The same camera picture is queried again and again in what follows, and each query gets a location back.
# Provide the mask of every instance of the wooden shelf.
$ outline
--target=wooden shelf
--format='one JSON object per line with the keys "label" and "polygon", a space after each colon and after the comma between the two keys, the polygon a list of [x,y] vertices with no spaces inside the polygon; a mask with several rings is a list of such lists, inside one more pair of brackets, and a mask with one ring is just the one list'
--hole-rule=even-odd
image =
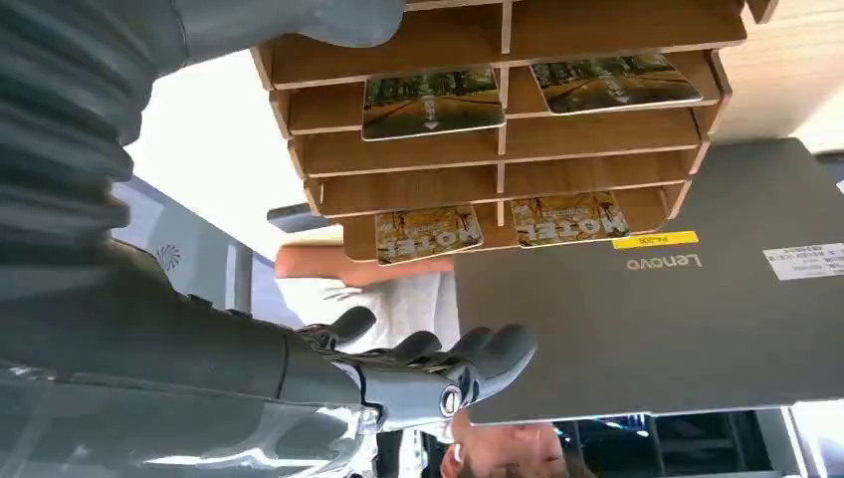
{"label": "wooden shelf", "polygon": [[295,148],[305,175],[325,178],[694,149],[700,142],[689,110],[663,110],[514,119],[502,155],[494,129],[376,142],[361,140],[357,131],[315,134]]}
{"label": "wooden shelf", "polygon": [[[709,63],[709,52],[669,53],[666,58],[701,93],[701,100],[694,103],[673,105],[641,105],[625,110],[646,111],[717,105],[721,100],[714,73]],[[545,105],[542,92],[533,78],[530,67],[510,68],[510,92],[508,95],[507,118],[509,120],[544,118],[553,115]]]}
{"label": "wooden shelf", "polygon": [[[717,49],[746,38],[738,8],[734,0],[523,0],[513,4],[512,30],[503,25],[500,4],[411,11],[395,36],[374,48],[337,47],[295,34],[279,37],[269,43],[273,85],[294,89],[464,65],[512,67],[537,60]],[[508,55],[501,53],[503,32],[512,42]]]}
{"label": "wooden shelf", "polygon": [[[665,222],[667,211],[663,201],[664,191],[660,188],[629,189],[616,191],[618,205],[621,207],[627,224],[634,234],[646,234],[658,230]],[[518,238],[513,229],[513,215],[510,204],[504,203],[505,222],[498,225],[496,204],[478,204],[475,211],[484,231],[484,244],[460,253],[489,251],[518,247]],[[352,261],[370,262],[375,260],[375,223],[372,216],[358,216],[339,220],[343,226],[343,247],[346,256]]]}
{"label": "wooden shelf", "polygon": [[501,59],[501,16],[500,4],[409,12],[390,41],[361,49],[283,35],[271,43],[273,81],[278,89],[291,89],[494,63]]}
{"label": "wooden shelf", "polygon": [[[517,247],[509,202],[612,191],[634,233],[677,215],[731,89],[719,49],[746,38],[741,7],[775,0],[407,0],[394,37],[353,49],[283,35],[253,49],[262,85],[315,214],[374,260],[372,214],[475,204],[482,247]],[[557,117],[528,66],[664,53],[701,92],[683,105]],[[492,65],[507,124],[367,142],[367,79]]]}
{"label": "wooden shelf", "polygon": [[524,65],[536,59],[710,50],[746,37],[733,0],[528,0],[513,6],[511,57]]}
{"label": "wooden shelf", "polygon": [[682,183],[688,170],[678,152],[584,157],[512,164],[504,192],[496,191],[493,166],[400,173],[361,174],[327,179],[319,213],[337,218],[378,212],[480,204],[522,197],[575,194]]}

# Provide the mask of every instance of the laptop lid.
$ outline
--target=laptop lid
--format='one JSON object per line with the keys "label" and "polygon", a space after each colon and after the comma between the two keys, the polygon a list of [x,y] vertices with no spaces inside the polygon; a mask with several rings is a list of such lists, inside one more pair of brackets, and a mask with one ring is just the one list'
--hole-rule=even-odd
{"label": "laptop lid", "polygon": [[539,340],[524,374],[470,409],[473,422],[844,396],[844,275],[783,280],[802,272],[763,252],[844,243],[844,194],[802,143],[713,147],[665,230],[700,242],[456,256],[461,328],[521,323]]}

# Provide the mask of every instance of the yellow label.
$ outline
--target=yellow label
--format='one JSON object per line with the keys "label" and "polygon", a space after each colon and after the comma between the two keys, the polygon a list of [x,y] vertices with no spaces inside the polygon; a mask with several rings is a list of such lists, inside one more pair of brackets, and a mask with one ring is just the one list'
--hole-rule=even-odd
{"label": "yellow label", "polygon": [[645,234],[612,240],[614,249],[633,249],[635,247],[673,246],[675,244],[695,244],[701,242],[695,231],[666,232]]}

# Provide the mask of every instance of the shelf compartment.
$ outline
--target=shelf compartment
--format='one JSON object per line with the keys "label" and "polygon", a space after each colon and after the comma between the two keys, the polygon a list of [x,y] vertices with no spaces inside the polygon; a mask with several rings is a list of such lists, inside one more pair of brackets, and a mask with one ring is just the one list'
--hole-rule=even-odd
{"label": "shelf compartment", "polygon": [[360,131],[363,83],[305,88],[290,94],[290,132]]}
{"label": "shelf compartment", "polygon": [[407,0],[404,7],[405,12],[418,12],[420,10],[434,10],[438,8],[471,7],[477,5],[500,5],[504,2],[517,2],[519,0]]}
{"label": "shelf compartment", "polygon": [[[703,95],[699,102],[679,105],[642,105],[629,111],[664,110],[717,105],[722,95],[710,68],[711,52],[671,53],[667,57]],[[514,67],[508,74],[509,120],[552,117],[529,67]],[[305,88],[290,94],[290,132],[314,134],[360,130],[363,83]],[[592,113],[584,115],[606,115]]]}
{"label": "shelf compartment", "polygon": [[[722,99],[721,90],[709,62],[710,52],[679,52],[666,54],[668,61],[682,73],[701,93],[702,98],[693,103],[673,105],[639,105],[625,112],[645,110],[682,109],[717,105]],[[530,67],[510,69],[510,93],[508,95],[507,118],[509,120],[553,117],[545,105],[542,91],[533,78]]]}
{"label": "shelf compartment", "polygon": [[[663,191],[660,188],[628,189],[614,192],[616,201],[624,213],[633,234],[646,234],[658,230],[666,220]],[[484,243],[476,248],[459,253],[482,252],[494,249],[518,247],[518,238],[513,229],[513,214],[510,203],[505,202],[505,222],[499,226],[496,217],[496,203],[478,204],[475,211],[484,231]],[[375,224],[372,216],[343,218],[343,248],[352,261],[375,260]],[[560,245],[572,245],[570,242]]]}
{"label": "shelf compartment", "polygon": [[360,133],[304,136],[297,157],[307,177],[401,172],[583,156],[694,149],[700,145],[689,110],[514,119],[507,153],[495,129],[366,142]]}
{"label": "shelf compartment", "polygon": [[501,4],[413,11],[391,40],[373,48],[297,34],[271,41],[273,85],[294,89],[465,65],[717,49],[746,38],[739,13],[734,0],[522,0],[513,4],[511,52],[502,55]]}
{"label": "shelf compartment", "polygon": [[511,57],[524,64],[711,50],[746,38],[734,0],[528,0],[513,5]]}
{"label": "shelf compartment", "polygon": [[278,89],[357,83],[373,75],[495,63],[501,4],[406,13],[396,34],[372,48],[343,48],[289,34],[271,42]]}
{"label": "shelf compartment", "polygon": [[511,164],[504,192],[497,192],[497,169],[472,166],[400,173],[333,177],[321,184],[318,211],[347,217],[386,211],[522,197],[575,194],[682,183],[685,161],[678,152],[574,158]]}

